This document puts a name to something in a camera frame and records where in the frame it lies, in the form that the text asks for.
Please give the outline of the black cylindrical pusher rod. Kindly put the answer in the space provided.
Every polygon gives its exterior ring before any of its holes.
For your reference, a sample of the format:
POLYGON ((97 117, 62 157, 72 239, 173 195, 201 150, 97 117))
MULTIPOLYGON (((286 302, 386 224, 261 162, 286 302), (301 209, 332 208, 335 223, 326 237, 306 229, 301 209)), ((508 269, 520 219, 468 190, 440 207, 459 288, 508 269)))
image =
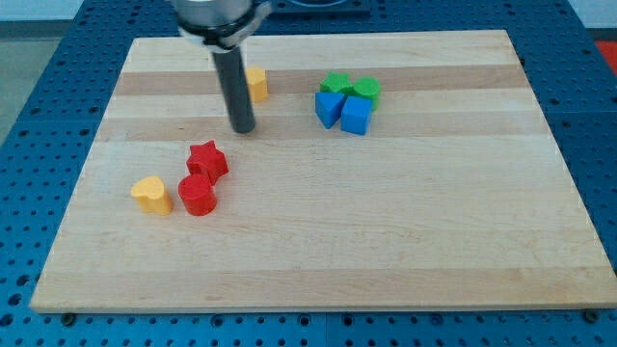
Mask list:
POLYGON ((255 129, 255 115, 239 47, 212 54, 231 128, 239 134, 255 129))

